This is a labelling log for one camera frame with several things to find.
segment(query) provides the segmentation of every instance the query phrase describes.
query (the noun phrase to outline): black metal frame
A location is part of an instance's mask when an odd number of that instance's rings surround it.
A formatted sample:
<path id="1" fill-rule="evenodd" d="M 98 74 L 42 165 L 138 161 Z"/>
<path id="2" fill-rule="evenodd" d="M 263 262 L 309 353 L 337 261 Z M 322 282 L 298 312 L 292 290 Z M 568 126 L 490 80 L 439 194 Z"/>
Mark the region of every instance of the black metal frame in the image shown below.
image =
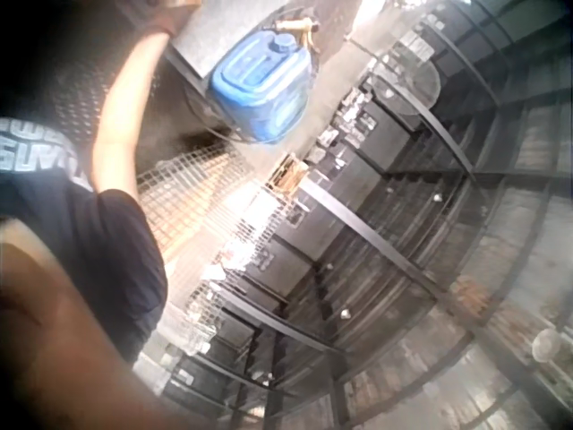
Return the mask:
<path id="1" fill-rule="evenodd" d="M 301 188 L 329 210 L 337 218 L 345 222 L 351 229 L 366 239 L 378 249 L 386 258 L 391 260 L 409 279 L 427 290 L 438 304 L 447 312 L 453 314 L 459 323 L 473 336 L 478 344 L 488 354 L 500 371 L 514 384 L 521 387 L 522 392 L 529 399 L 532 408 L 551 427 L 562 426 L 563 423 L 573 424 L 573 419 L 552 393 L 539 383 L 530 374 L 530 369 L 496 339 L 481 322 L 477 321 L 458 301 L 434 280 L 423 273 L 416 265 L 408 261 L 390 243 L 358 218 L 346 206 L 337 201 L 328 192 L 318 185 L 304 180 Z"/>
<path id="2" fill-rule="evenodd" d="M 252 355 L 254 353 L 254 350 L 258 347 L 257 340 L 260 336 L 261 336 L 261 330 L 256 330 L 252 334 L 251 342 L 249 344 L 249 349 L 247 352 L 247 358 L 244 362 L 244 370 L 243 370 L 244 375 L 247 375 L 251 370 L 253 364 Z M 244 419 L 244 413 L 243 411 L 240 411 L 240 409 L 244 406 L 244 403 L 246 401 L 247 401 L 247 386 L 241 383 L 239 385 L 239 389 L 235 397 L 235 410 L 233 411 L 233 415 L 231 416 L 231 420 L 229 422 L 229 430 L 237 430 L 241 428 L 241 424 L 243 423 Z"/>

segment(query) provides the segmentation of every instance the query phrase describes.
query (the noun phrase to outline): light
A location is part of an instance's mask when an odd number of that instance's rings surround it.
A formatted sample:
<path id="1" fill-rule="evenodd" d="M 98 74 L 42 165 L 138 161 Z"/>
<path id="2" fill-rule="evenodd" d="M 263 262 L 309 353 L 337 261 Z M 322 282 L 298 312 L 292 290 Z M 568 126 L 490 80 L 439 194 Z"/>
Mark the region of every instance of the light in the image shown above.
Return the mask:
<path id="1" fill-rule="evenodd" d="M 350 318 L 352 318 L 350 311 L 348 309 L 343 309 L 342 312 L 340 313 L 340 319 L 349 320 Z"/>
<path id="2" fill-rule="evenodd" d="M 202 280 L 225 280 L 227 275 L 220 264 L 211 264 L 205 268 L 201 275 Z"/>
<path id="3" fill-rule="evenodd" d="M 295 203 L 296 205 L 301 208 L 303 211 L 305 211 L 306 213 L 309 213 L 311 210 L 308 208 L 308 206 L 302 204 L 298 199 L 295 199 Z"/>
<path id="4" fill-rule="evenodd" d="M 173 274 L 175 273 L 175 269 L 177 268 L 177 262 L 179 261 L 179 256 L 171 260 L 165 265 L 165 274 L 167 278 L 170 279 Z"/>
<path id="5" fill-rule="evenodd" d="M 256 381 L 257 379 L 259 379 L 259 378 L 262 376 L 262 374 L 263 374 L 262 370 L 255 370 L 255 371 L 252 373 L 251 378 Z"/>
<path id="6" fill-rule="evenodd" d="M 212 289 L 213 291 L 215 291 L 216 293 L 218 293 L 218 292 L 221 290 L 221 287 L 220 287 L 218 284 L 216 284 L 215 282 L 210 282 L 210 283 L 209 283 L 209 286 L 210 286 L 211 289 Z"/>
<path id="7" fill-rule="evenodd" d="M 201 344 L 200 352 L 201 352 L 202 354 L 207 354 L 210 349 L 211 349 L 211 344 L 208 343 L 208 342 L 203 342 L 203 343 Z"/>
<path id="8" fill-rule="evenodd" d="M 555 329 L 545 329 L 535 337 L 531 349 L 535 361 L 548 363 L 552 361 L 561 348 L 561 336 Z"/>
<path id="9" fill-rule="evenodd" d="M 179 369 L 179 372 L 177 374 L 181 379 L 184 380 L 185 385 L 191 386 L 193 384 L 195 377 L 192 374 L 189 374 L 184 369 Z"/>
<path id="10" fill-rule="evenodd" d="M 201 317 L 202 317 L 201 312 L 194 312 L 194 311 L 189 312 L 189 313 L 187 314 L 187 316 L 188 316 L 189 319 L 190 319 L 191 321 L 193 321 L 194 323 L 198 323 L 199 320 L 200 320 Z"/>

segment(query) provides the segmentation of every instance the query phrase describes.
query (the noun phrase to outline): window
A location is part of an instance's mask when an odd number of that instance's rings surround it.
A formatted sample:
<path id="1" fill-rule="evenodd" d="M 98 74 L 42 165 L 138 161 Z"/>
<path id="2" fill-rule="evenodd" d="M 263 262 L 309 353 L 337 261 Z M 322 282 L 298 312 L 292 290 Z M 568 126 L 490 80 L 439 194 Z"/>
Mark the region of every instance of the window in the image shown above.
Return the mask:
<path id="1" fill-rule="evenodd" d="M 300 204 L 297 204 L 286 216 L 286 222 L 288 222 L 290 227 L 298 228 L 303 222 L 306 213 L 307 211 Z"/>
<path id="2" fill-rule="evenodd" d="M 275 254 L 272 254 L 267 247 L 264 247 L 252 259 L 252 264 L 260 271 L 265 271 L 269 268 L 274 259 Z"/>

